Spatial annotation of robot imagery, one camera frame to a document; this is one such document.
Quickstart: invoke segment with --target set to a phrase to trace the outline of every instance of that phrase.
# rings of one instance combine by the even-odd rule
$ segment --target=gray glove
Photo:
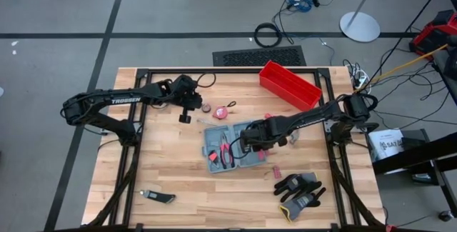
[[[326,188],[322,188],[316,195],[314,193],[302,193],[301,195],[297,195],[293,199],[282,203],[279,206],[279,209],[281,210],[286,220],[292,222],[298,218],[300,212],[306,207],[320,206],[321,202],[318,199],[325,191]]]

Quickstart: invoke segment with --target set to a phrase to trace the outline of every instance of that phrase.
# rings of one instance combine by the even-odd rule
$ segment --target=work glove
[[[279,206],[281,213],[284,215],[287,221],[292,222],[300,212],[305,209],[306,207],[318,207],[321,205],[319,201],[319,197],[322,196],[323,192],[326,191],[326,188],[322,188],[317,194],[314,193],[302,193],[297,194],[291,200],[282,203]]]
[[[291,174],[274,185],[275,191],[273,194],[277,196],[284,191],[288,191],[283,197],[281,197],[280,202],[283,203],[287,201],[289,196],[295,193],[298,195],[310,193],[321,186],[322,182],[317,181],[315,173]]]

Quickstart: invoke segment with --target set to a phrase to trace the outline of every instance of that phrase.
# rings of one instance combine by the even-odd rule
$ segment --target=red machine
[[[457,13],[453,10],[440,11],[409,43],[409,49],[418,55],[427,54],[446,44],[450,35],[457,35]]]

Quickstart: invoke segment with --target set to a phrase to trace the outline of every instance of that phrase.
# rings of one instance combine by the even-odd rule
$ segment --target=red-handled pliers
[[[226,160],[226,152],[228,154],[229,162],[227,162]],[[227,141],[227,136],[224,132],[221,134],[221,162],[224,169],[227,168],[228,163],[231,165],[232,168],[235,164],[233,162],[233,151],[231,150],[230,144]]]

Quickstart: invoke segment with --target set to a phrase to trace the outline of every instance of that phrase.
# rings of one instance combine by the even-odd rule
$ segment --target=red container
[[[300,111],[314,108],[322,90],[281,65],[268,61],[260,71],[260,85],[289,102]]]

